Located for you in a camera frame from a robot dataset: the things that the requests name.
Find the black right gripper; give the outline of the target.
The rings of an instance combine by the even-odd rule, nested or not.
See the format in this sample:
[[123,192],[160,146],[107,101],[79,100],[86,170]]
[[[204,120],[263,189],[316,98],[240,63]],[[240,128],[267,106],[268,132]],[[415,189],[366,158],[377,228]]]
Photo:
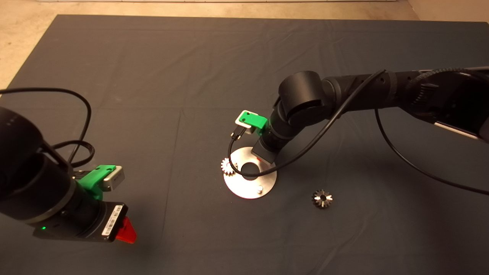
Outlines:
[[251,153],[261,162],[274,163],[281,150],[290,141],[291,139],[277,135],[273,131],[264,131],[252,147]]

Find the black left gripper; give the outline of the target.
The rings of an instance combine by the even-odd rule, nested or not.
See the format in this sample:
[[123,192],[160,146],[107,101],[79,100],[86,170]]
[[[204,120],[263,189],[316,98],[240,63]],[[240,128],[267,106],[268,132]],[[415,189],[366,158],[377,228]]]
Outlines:
[[137,233],[123,202],[97,200],[83,188],[76,188],[68,203],[54,216],[34,224],[34,237],[63,241],[114,242],[134,244]]

